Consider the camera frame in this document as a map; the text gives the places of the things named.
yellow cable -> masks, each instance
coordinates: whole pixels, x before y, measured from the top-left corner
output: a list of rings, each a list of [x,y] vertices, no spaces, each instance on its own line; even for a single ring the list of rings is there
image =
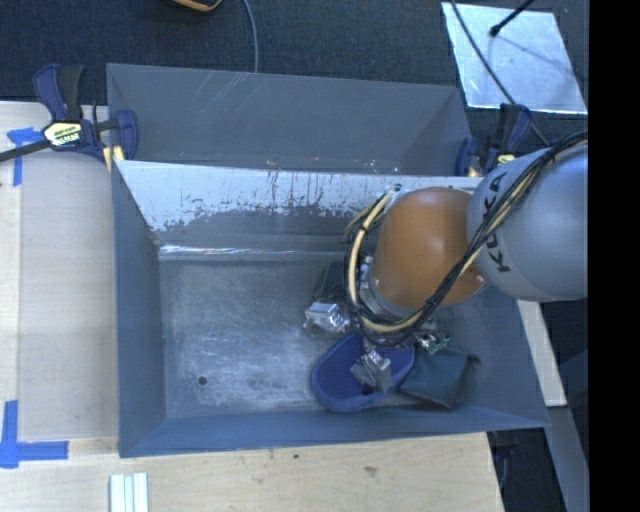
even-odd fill
[[[347,278],[348,278],[347,287],[348,287],[349,295],[351,297],[351,301],[356,305],[358,304],[358,291],[356,286],[356,263],[358,260],[358,252],[360,251],[360,246],[362,245],[362,239],[367,234],[367,230],[369,229],[371,224],[373,224],[373,222],[378,218],[380,213],[384,210],[387,203],[389,203],[392,195],[393,195],[392,193],[387,193],[386,196],[384,196],[380,200],[380,202],[375,205],[375,207],[370,208],[369,214],[367,215],[366,219],[360,226],[360,229],[356,234],[356,238],[353,241],[353,246],[351,248],[351,254],[349,257],[349,268],[347,272]],[[368,318],[363,317],[362,324],[367,329],[371,329],[374,331],[381,332],[383,334],[387,334],[387,333],[400,331],[402,329],[410,327],[420,318],[421,314],[422,314],[421,311],[417,311],[416,313],[406,318],[405,320],[396,324],[391,324],[391,325],[377,324],[375,322],[372,322]]]

cable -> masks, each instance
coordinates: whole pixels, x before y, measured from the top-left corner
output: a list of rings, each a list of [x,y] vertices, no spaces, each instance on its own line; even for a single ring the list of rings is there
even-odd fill
[[[251,12],[251,6],[249,5],[248,0],[242,0],[244,7],[247,11],[247,16],[249,16],[249,21],[251,22],[251,33],[253,35],[253,72],[258,72],[258,63],[260,61],[260,54],[258,51],[258,31],[256,30],[256,22],[253,19],[253,12]]]
[[[531,162],[507,188],[504,195],[496,200],[491,210],[483,218],[480,226],[478,226],[474,235],[471,237],[471,241],[464,255],[445,276],[433,295],[425,301],[424,306],[398,322],[381,322],[375,318],[375,315],[367,310],[366,306],[358,303],[356,266],[360,246],[364,236],[369,232],[370,226],[383,215],[384,207],[391,200],[392,192],[388,192],[371,207],[365,209],[364,212],[367,212],[366,218],[358,228],[355,240],[348,253],[347,268],[347,300],[353,314],[359,321],[358,327],[361,334],[373,345],[381,348],[392,348],[406,340],[415,331],[416,326],[421,325],[425,319],[434,313],[458,277],[473,263],[486,241],[521,206],[529,195],[529,192],[541,178],[542,171],[546,169],[551,162],[560,158],[567,151],[585,144],[587,140],[588,132],[586,131],[569,135]],[[354,229],[352,224],[353,223],[349,225],[351,230]],[[367,330],[383,334],[384,336],[376,336],[375,334],[368,333]]]
[[[458,21],[460,22],[460,26],[462,27],[462,30],[464,30],[464,33],[466,34],[467,39],[469,39],[469,42],[471,43],[471,46],[473,46],[473,49],[478,54],[478,57],[480,58],[480,61],[482,62],[482,64],[486,68],[486,70],[489,73],[489,75],[491,75],[491,78],[493,78],[493,81],[496,83],[498,88],[502,91],[502,94],[504,94],[505,97],[509,100],[509,103],[511,103],[512,105],[517,105],[516,100],[513,98],[513,96],[511,96],[511,94],[509,94],[509,91],[507,91],[507,89],[505,88],[503,83],[500,81],[498,76],[495,74],[493,69],[491,69],[491,66],[487,62],[487,59],[485,59],[484,55],[482,55],[482,52],[480,51],[480,48],[478,47],[477,43],[473,39],[473,36],[471,35],[471,32],[469,31],[469,27],[467,27],[467,24],[462,19],[462,15],[460,14],[460,11],[458,10],[458,4],[456,4],[455,0],[451,0],[451,7],[453,7],[453,11],[456,14],[456,18],[458,18]],[[533,120],[531,121],[531,129],[533,130],[533,133],[536,134],[536,136],[540,139],[540,141],[546,147],[550,146],[549,141],[547,141],[547,139],[542,134],[542,132],[538,129],[538,127],[536,126],[536,124],[535,124],[535,122]]]

